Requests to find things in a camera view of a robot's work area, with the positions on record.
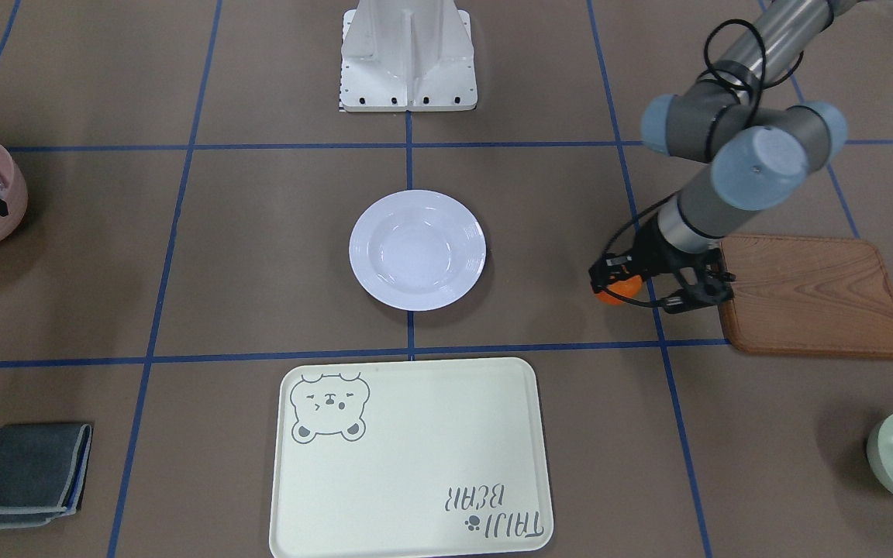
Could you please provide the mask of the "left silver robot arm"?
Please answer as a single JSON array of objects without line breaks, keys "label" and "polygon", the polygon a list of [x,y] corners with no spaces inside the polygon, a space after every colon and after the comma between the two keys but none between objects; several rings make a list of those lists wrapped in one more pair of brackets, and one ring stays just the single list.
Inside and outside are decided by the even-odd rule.
[{"label": "left silver robot arm", "polygon": [[702,164],[673,194],[614,232],[588,270],[607,304],[679,314],[733,299],[722,241],[774,206],[846,145],[846,117],[828,102],[762,107],[809,42],[853,1],[776,1],[753,22],[720,22],[702,47],[704,70],[681,95],[661,95],[641,119],[642,144]]}]

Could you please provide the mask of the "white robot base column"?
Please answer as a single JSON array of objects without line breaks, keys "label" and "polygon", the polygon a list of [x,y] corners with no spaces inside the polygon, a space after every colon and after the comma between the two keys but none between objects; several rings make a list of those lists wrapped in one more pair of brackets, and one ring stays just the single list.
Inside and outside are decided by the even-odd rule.
[{"label": "white robot base column", "polygon": [[361,1],[343,13],[338,106],[345,112],[478,106],[471,15],[453,1]]}]

